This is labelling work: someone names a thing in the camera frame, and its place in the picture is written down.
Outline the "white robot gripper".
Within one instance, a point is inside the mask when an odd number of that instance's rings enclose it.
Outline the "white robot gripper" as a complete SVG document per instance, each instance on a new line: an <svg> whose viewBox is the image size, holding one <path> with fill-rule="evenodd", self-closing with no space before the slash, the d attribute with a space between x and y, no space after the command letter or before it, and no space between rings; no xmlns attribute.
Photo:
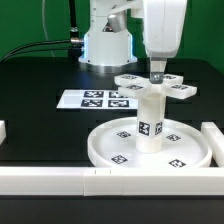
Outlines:
<svg viewBox="0 0 224 224"><path fill-rule="evenodd" d="M142 0L143 41L150 58L150 82L161 84L167 60L180 46L187 0Z"/></svg>

